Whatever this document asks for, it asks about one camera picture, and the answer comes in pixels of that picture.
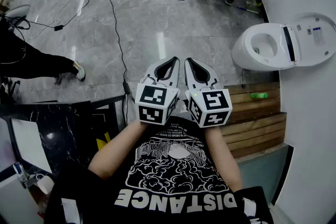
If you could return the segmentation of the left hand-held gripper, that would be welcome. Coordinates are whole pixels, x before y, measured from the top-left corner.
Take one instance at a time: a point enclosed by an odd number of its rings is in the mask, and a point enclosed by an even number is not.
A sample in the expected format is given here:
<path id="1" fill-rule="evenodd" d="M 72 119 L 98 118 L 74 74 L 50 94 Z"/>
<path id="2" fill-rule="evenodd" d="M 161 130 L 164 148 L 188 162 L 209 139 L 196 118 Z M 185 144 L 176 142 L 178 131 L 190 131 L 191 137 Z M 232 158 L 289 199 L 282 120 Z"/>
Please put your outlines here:
<path id="1" fill-rule="evenodd" d="M 177 87 L 179 71 L 178 57 L 164 58 L 148 67 L 136 89 L 135 111 L 139 121 L 157 125 L 167 122 L 181 93 Z"/>

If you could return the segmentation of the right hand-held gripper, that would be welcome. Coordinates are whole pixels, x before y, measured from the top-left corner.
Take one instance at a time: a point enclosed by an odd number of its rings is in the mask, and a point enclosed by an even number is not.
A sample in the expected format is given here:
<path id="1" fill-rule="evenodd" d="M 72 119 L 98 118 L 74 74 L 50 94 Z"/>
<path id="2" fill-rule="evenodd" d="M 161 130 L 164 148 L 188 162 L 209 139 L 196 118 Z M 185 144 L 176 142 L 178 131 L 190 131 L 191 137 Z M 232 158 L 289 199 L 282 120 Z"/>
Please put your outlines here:
<path id="1" fill-rule="evenodd" d="M 186 108 L 192 120 L 200 128 L 226 124 L 233 106 L 229 90 L 224 88 L 214 69 L 198 59 L 187 58 L 184 71 Z"/>

